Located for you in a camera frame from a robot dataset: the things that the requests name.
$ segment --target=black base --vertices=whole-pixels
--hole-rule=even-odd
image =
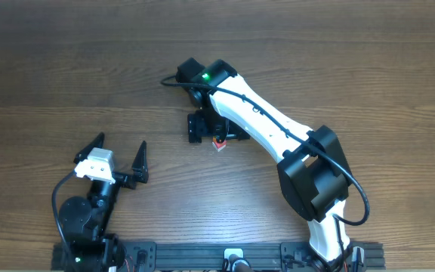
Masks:
[[[290,258],[311,262],[315,258],[309,243],[237,243],[237,244],[155,244],[154,242],[124,242],[127,254],[132,256],[137,272],[173,270],[221,270],[225,249],[242,249],[253,270],[316,271],[311,266],[290,264]],[[352,242],[349,249],[365,249],[365,269],[385,269],[384,250],[380,243]],[[351,264],[351,255],[347,258]]]

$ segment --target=wooden surface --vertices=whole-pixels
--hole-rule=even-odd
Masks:
[[[49,268],[51,191],[100,131],[123,171],[148,142],[150,181],[110,223],[121,238],[307,240],[255,141],[187,143],[194,109],[159,80],[191,56],[334,129],[372,207],[349,236],[384,243],[388,268],[435,268],[435,1],[0,0],[0,269]]]

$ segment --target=wood grain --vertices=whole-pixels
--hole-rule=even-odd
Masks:
[[[150,181],[110,223],[120,237],[308,238],[256,142],[187,143],[194,109],[159,80],[188,57],[229,61],[284,114],[333,128],[372,206],[349,236],[382,242],[388,268],[435,268],[435,1],[0,0],[0,269],[50,267],[51,191],[100,131],[123,171],[148,141]]]

